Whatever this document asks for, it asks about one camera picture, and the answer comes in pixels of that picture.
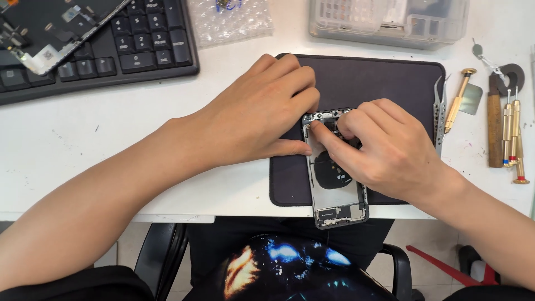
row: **forearm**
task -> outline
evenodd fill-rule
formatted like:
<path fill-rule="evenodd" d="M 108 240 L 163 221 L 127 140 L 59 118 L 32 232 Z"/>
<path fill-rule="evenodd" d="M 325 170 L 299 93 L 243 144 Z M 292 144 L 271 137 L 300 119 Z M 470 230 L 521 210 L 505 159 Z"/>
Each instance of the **forearm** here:
<path fill-rule="evenodd" d="M 535 222 L 453 169 L 448 173 L 442 196 L 422 209 L 467 235 L 500 274 L 535 291 Z"/>
<path fill-rule="evenodd" d="M 58 187 L 0 235 L 0 291 L 86 268 L 150 200 L 202 172 L 188 149 L 161 141 L 169 123 Z"/>

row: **plastic bag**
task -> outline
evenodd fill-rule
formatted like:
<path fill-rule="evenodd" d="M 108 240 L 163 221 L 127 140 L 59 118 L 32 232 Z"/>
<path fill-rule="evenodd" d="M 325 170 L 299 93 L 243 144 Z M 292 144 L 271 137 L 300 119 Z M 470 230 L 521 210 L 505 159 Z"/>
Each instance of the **plastic bag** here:
<path fill-rule="evenodd" d="M 273 33 L 267 0 L 190 0 L 189 15 L 199 49 Z"/>

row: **right hand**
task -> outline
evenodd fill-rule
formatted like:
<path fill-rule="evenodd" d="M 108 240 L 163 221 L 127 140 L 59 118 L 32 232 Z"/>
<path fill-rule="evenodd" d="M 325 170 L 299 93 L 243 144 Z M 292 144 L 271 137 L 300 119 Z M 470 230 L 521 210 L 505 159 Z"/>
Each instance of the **right hand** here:
<path fill-rule="evenodd" d="M 440 189 L 444 173 L 453 171 L 438 157 L 424 126 L 388 99 L 364 102 L 338 119 L 340 133 L 348 140 L 357 136 L 361 149 L 318 121 L 311 129 L 353 179 L 392 198 L 425 202 Z"/>

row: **black keyboard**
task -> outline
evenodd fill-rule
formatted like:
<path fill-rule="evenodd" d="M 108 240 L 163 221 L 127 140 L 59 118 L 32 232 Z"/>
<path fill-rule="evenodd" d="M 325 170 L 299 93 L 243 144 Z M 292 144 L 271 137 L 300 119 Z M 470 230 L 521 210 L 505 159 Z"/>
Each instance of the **black keyboard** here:
<path fill-rule="evenodd" d="M 0 105 L 198 74 L 187 0 L 132 0 L 65 63 L 37 76 L 0 50 Z"/>

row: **plastic storage box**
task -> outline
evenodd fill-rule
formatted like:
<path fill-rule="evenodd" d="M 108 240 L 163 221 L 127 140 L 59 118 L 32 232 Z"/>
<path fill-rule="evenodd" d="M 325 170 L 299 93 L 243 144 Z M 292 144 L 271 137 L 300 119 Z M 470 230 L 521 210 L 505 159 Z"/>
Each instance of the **plastic storage box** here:
<path fill-rule="evenodd" d="M 310 35 L 425 50 L 466 33 L 470 0 L 311 0 Z"/>

